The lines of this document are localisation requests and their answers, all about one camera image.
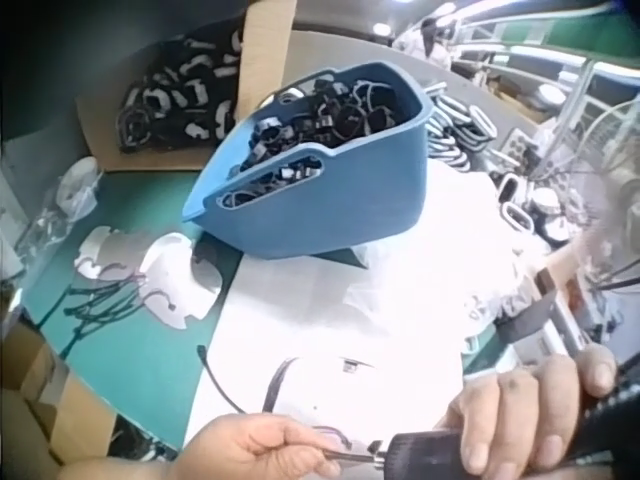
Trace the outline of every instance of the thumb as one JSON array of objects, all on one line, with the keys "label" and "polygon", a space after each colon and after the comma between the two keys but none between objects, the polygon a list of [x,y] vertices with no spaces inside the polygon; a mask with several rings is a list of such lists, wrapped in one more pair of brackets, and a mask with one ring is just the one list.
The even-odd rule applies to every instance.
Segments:
[{"label": "thumb", "polygon": [[298,480],[325,463],[322,452],[313,447],[290,445],[265,455],[265,480]]}]

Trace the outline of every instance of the worker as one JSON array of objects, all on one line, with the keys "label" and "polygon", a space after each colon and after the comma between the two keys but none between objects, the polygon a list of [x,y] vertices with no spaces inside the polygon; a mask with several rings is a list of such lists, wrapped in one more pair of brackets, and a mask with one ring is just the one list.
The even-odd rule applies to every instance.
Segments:
[{"label": "worker", "polygon": [[[516,480],[525,468],[544,471],[558,464],[576,427],[581,397],[608,394],[615,377],[613,355],[592,345],[575,362],[553,356],[536,371],[516,369],[468,384],[439,426],[462,429],[461,455],[470,473]],[[336,478],[340,466],[326,460],[323,450],[337,448],[334,440],[287,417],[228,415],[206,426],[171,464],[90,460],[65,467],[60,480],[297,480],[313,472]],[[626,480],[640,475],[614,476],[609,467],[582,467],[536,478]]]},{"label": "worker", "polygon": [[426,18],[419,30],[409,30],[393,42],[393,48],[445,70],[451,70],[451,55],[439,41],[436,18]]}]

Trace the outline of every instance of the soldering iron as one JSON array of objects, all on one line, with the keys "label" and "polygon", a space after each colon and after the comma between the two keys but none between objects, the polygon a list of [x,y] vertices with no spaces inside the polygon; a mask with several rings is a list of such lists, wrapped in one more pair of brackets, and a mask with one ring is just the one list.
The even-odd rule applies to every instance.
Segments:
[{"label": "soldering iron", "polygon": [[[326,452],[329,459],[371,464],[384,480],[474,480],[460,457],[462,433],[453,430],[401,433],[386,451],[373,442],[368,454]],[[558,468],[602,465],[607,453],[640,440],[640,381],[621,381],[613,393],[583,413],[576,434]]]}]

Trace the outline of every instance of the black soldering iron handle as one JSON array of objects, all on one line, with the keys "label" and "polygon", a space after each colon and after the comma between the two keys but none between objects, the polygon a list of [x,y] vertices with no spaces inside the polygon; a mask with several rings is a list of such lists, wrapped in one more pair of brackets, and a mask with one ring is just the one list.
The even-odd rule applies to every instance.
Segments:
[{"label": "black soldering iron handle", "polygon": [[[640,440],[640,383],[623,381],[587,409],[578,424],[563,465],[615,451]],[[398,434],[384,456],[384,480],[474,480],[460,457],[459,431]]]}]

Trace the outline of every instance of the blue plastic bin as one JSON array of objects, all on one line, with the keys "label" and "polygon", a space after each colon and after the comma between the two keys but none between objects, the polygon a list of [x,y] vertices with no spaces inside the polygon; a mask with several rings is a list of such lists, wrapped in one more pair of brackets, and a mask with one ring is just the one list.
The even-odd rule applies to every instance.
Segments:
[{"label": "blue plastic bin", "polygon": [[[250,153],[257,122],[275,116],[286,123],[310,111],[310,98],[275,100],[239,123],[218,147],[184,205],[184,221],[264,259],[348,248],[415,225],[426,194],[424,125],[431,101],[408,73],[384,62],[317,72],[281,91],[327,76],[347,85],[361,79],[390,85],[409,120],[334,149],[301,144],[229,179],[231,168]],[[222,205],[226,193],[308,157],[322,163],[320,175],[234,208]]]}]

